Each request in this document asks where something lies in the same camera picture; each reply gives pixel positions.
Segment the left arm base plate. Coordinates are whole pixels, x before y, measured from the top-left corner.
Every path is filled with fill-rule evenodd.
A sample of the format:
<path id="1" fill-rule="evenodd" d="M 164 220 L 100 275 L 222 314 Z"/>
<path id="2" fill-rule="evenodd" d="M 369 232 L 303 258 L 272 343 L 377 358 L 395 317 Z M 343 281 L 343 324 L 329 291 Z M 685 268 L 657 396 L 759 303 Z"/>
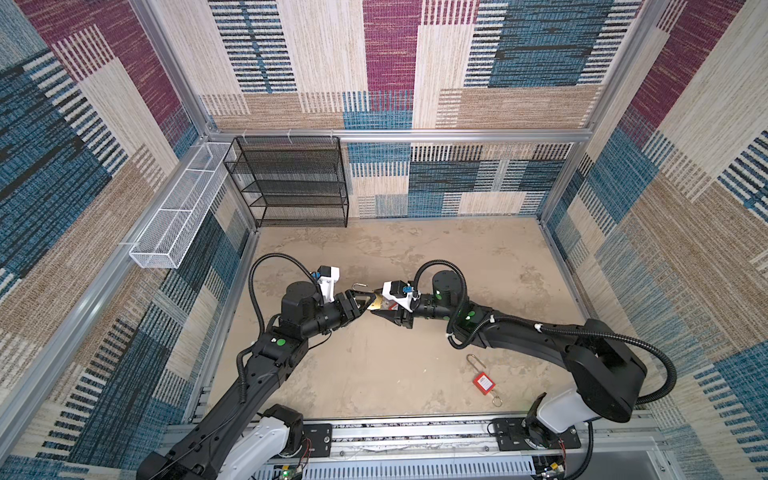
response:
<path id="1" fill-rule="evenodd" d="M 330 456 L 332 439 L 331 423 L 282 426 L 264 438 L 266 445 L 273 450 L 273 460 L 327 458 Z"/>

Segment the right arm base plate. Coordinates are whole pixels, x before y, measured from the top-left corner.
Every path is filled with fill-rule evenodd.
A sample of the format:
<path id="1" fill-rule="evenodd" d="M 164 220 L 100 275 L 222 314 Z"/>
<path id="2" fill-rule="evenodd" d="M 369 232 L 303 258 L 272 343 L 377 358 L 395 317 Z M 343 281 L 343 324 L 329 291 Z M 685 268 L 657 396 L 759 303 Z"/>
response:
<path id="1" fill-rule="evenodd" d="M 553 433 L 537 421 L 524 417 L 501 417 L 490 421 L 488 433 L 496 440 L 500 451 L 566 450 L 582 447 L 574 427 Z"/>

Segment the brass padlock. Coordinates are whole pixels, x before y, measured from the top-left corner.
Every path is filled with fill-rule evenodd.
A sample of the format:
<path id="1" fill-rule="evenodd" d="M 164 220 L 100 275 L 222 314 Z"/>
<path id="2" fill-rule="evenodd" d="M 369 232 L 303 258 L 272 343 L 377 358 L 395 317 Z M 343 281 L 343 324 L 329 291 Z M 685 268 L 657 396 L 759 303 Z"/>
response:
<path id="1" fill-rule="evenodd" d="M 377 295 L 376 299 L 368 306 L 369 311 L 379 311 L 379 310 L 385 310 L 390 311 L 392 309 L 396 309 L 398 304 L 395 301 L 389 300 L 384 298 L 383 296 Z"/>

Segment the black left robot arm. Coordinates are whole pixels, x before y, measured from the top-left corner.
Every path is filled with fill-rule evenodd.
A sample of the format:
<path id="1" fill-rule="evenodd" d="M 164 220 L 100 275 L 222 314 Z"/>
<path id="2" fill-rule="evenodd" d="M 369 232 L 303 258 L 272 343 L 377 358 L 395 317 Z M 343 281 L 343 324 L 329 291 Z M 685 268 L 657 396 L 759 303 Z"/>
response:
<path id="1" fill-rule="evenodd" d="M 274 405 L 258 411 L 309 351 L 310 338 L 361 317 L 373 292 L 337 293 L 334 270 L 322 266 L 287 286 L 281 311 L 236 357 L 237 379 L 205 417 L 166 454 L 140 464 L 139 479 L 249 479 L 275 456 L 293 456 L 304 443 L 302 415 Z"/>

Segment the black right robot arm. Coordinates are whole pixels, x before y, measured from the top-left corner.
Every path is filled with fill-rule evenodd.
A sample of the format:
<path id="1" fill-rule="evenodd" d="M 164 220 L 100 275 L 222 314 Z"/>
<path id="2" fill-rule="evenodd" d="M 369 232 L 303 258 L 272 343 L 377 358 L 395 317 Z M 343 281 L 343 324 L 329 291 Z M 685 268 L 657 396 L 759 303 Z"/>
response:
<path id="1" fill-rule="evenodd" d="M 626 423 L 634 409 L 669 395 L 678 372 L 658 347 L 614 332 L 590 318 L 582 325 L 550 324 L 505 314 L 469 297 L 463 272 L 446 260 L 428 261 L 440 272 L 424 293 L 418 279 L 388 281 L 378 289 L 375 314 L 405 328 L 417 318 L 441 319 L 452 348 L 504 349 L 544 360 L 572 377 L 563 388 L 540 395 L 528 413 L 529 428 L 561 433 L 578 422 Z"/>

